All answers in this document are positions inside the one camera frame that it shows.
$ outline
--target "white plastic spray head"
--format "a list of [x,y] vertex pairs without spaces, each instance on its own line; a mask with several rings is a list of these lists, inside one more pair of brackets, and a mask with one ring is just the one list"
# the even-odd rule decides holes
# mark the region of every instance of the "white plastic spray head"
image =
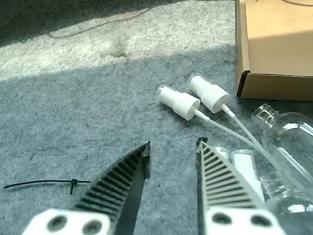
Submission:
[[235,116],[226,105],[230,101],[230,94],[220,86],[210,83],[199,73],[191,75],[187,85],[212,113],[224,110],[231,117]]
[[188,121],[194,115],[201,114],[198,110],[201,103],[198,98],[188,93],[180,93],[166,85],[161,85],[157,89],[156,99],[172,108],[175,113]]
[[231,160],[235,168],[248,181],[255,192],[264,200],[263,188],[261,181],[258,180],[256,165],[253,151],[248,149],[240,149],[231,153]]

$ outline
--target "box flap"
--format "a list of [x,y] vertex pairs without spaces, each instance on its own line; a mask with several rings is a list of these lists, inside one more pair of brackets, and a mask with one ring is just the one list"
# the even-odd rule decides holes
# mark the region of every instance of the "box flap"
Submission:
[[250,70],[248,37],[246,31],[246,0],[236,0],[236,51],[237,51],[237,91],[246,71]]
[[251,74],[245,76],[241,98],[313,100],[313,78]]
[[313,1],[246,0],[250,72],[313,75]]

